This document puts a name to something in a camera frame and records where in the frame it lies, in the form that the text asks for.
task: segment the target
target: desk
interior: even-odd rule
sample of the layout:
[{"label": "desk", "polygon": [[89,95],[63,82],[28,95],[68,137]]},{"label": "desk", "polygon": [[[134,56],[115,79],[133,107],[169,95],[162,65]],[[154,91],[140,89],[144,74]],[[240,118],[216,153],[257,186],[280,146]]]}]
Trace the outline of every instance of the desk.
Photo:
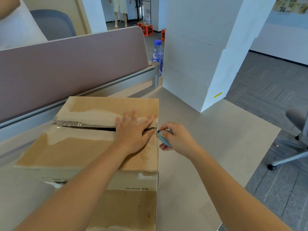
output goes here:
[{"label": "desk", "polygon": [[[126,97],[144,86],[146,83],[113,96]],[[182,123],[242,186],[246,185],[280,130],[226,100],[198,113],[161,86],[144,97],[160,99],[159,125],[167,121]],[[35,139],[44,128],[37,127],[1,143],[0,155],[8,145],[17,147],[26,142],[25,139]],[[2,231],[12,230],[53,191],[50,185],[26,174],[16,174],[11,168],[25,149],[26,146],[20,147],[0,158]],[[157,231],[216,231],[221,224],[194,166],[174,151],[159,152],[157,197]]]}]

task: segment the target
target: white shorts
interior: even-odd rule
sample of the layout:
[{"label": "white shorts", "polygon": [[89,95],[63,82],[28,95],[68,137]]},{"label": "white shorts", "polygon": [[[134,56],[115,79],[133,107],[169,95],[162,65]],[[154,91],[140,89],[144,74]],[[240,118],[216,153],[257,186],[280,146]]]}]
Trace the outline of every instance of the white shorts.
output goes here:
[{"label": "white shorts", "polygon": [[122,14],[127,14],[127,2],[126,0],[113,0],[113,5],[115,7],[115,12]]}]

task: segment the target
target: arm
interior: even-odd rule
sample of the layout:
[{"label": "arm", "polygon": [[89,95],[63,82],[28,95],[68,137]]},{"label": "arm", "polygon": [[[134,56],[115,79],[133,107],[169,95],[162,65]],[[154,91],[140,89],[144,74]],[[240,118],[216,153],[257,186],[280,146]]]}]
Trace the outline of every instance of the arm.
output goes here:
[{"label": "arm", "polygon": [[171,147],[161,144],[164,151],[174,149],[195,166],[215,209],[228,231],[291,231],[276,215],[249,194],[196,141],[181,124],[166,123],[164,131]]},{"label": "arm", "polygon": [[0,20],[6,18],[20,6],[20,0],[0,0]]},{"label": "arm", "polygon": [[130,123],[127,113],[122,124],[117,117],[115,140],[111,146],[56,191],[14,231],[85,230],[115,171],[128,155],[140,150],[155,132],[151,130],[142,135],[153,118],[137,125],[136,112],[133,112]]}]

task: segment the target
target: office chair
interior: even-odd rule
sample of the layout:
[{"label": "office chair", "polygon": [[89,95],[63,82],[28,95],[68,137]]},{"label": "office chair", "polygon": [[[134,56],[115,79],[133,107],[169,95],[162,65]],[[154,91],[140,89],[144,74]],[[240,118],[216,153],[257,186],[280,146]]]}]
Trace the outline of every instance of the office chair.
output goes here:
[{"label": "office chair", "polygon": [[287,140],[276,140],[277,146],[279,146],[279,144],[283,144],[284,146],[297,151],[297,154],[285,159],[273,161],[267,165],[269,170],[274,170],[275,167],[279,164],[308,156],[308,113],[305,117],[300,110],[291,108],[286,111],[286,117],[301,131],[301,133],[295,137],[297,143],[293,143]]},{"label": "office chair", "polygon": [[76,36],[73,23],[67,14],[52,9],[32,10],[30,13],[47,40]]}]

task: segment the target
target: water bottle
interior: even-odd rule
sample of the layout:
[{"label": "water bottle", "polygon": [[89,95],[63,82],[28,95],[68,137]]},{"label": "water bottle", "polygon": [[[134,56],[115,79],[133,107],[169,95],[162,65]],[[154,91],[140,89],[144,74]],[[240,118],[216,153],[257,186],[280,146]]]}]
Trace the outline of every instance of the water bottle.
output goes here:
[{"label": "water bottle", "polygon": [[154,41],[152,62],[159,62],[159,77],[163,73],[164,49],[161,46],[161,40]]}]

